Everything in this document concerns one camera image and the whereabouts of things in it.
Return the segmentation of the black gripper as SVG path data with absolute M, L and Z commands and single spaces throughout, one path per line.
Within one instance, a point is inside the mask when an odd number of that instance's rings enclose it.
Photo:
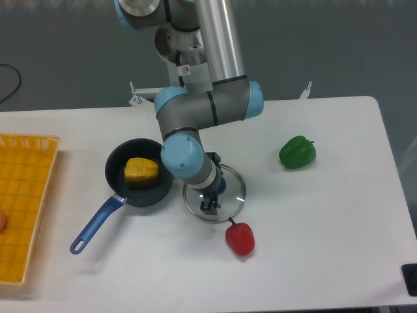
M 210 159 L 210 172 L 204 181 L 194 185 L 194 189 L 201 194 L 200 210 L 205 215 L 218 214 L 218 191 L 222 183 L 221 157 L 215 152 L 207 152 Z

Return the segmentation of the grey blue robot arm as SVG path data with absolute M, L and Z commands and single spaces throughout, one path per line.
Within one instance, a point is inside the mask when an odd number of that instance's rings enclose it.
M 122 24 L 156 27 L 155 46 L 170 70 L 156 93 L 162 162 L 201 195 L 199 210 L 221 207 L 220 157 L 203 149 L 200 130 L 262 113 L 261 86 L 247 78 L 230 1 L 116 1 Z

